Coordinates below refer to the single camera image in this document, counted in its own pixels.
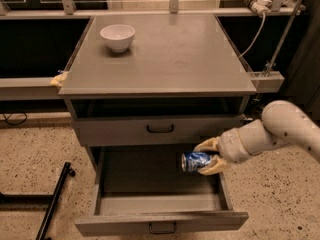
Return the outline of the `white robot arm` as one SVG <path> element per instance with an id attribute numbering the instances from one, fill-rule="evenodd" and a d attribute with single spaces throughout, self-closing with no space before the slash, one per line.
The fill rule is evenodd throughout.
<path id="1" fill-rule="evenodd" d="M 296 105 L 278 100 L 269 103 L 261 118 L 197 145 L 196 152 L 218 152 L 202 175 L 224 171 L 230 164 L 243 163 L 264 151 L 296 145 L 320 162 L 320 128 Z"/>

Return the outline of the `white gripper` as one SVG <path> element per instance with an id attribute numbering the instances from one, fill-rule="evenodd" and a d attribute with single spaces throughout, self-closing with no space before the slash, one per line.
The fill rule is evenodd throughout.
<path id="1" fill-rule="evenodd" d="M 201 175 L 209 176 L 221 173 L 230 167 L 230 163 L 243 163 L 252 158 L 240 138 L 239 130 L 233 128 L 224 132 L 220 138 L 212 137 L 194 148 L 195 152 L 218 152 L 220 156 L 211 156 L 208 165 L 197 170 Z"/>

